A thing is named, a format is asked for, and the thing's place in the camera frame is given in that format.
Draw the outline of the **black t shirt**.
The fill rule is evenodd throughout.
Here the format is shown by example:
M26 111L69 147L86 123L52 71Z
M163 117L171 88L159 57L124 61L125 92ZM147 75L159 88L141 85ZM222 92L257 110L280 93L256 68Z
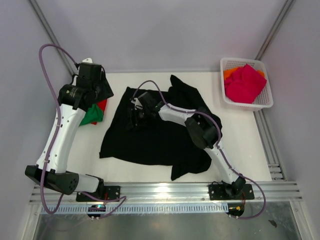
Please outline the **black t shirt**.
M142 165L171 166L171 180L209 169L211 158L192 142L187 128L170 121L150 119L137 129L129 128L129 110L134 94L142 89L127 87L106 131L99 152L102 158L117 158Z

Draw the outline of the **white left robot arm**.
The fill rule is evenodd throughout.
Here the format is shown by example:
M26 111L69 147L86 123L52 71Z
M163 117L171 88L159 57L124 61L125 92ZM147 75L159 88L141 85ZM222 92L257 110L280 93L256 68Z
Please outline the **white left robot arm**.
M25 175L38 185L65 195L87 192L94 201L105 195L102 179L67 170L69 153L78 127L92 105L114 94L102 65L91 58L79 64L74 83L64 85L57 97L59 110L44 147L35 165L28 165Z

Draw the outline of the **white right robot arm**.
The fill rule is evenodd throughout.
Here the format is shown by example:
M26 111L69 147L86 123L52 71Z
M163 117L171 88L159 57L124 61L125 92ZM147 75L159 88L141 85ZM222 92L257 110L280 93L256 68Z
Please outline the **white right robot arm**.
M229 199L244 198L246 179L228 162L223 152L222 133L218 123L204 108L186 109L157 101L149 92L130 99L129 129L137 129L148 121L159 119L186 127L193 144L204 150L216 163L224 193Z

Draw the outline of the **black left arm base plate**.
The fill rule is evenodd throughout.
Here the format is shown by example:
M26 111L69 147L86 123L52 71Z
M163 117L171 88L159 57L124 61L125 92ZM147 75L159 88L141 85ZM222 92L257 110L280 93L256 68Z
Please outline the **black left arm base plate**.
M121 193L121 187L119 185L99 186L97 191L88 192L90 196L97 198L99 202L101 200L104 200L104 201L116 200L118 202L120 193ZM76 195L76 201L80 203L81 202L98 202L97 200L92 199L83 193L79 193Z

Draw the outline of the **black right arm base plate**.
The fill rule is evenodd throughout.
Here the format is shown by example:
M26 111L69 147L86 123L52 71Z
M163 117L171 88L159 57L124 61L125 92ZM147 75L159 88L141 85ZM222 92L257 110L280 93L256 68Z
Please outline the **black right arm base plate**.
M255 199L251 184L245 184L240 191L234 193L229 186L223 183L213 182L208 185L208 194L211 201Z

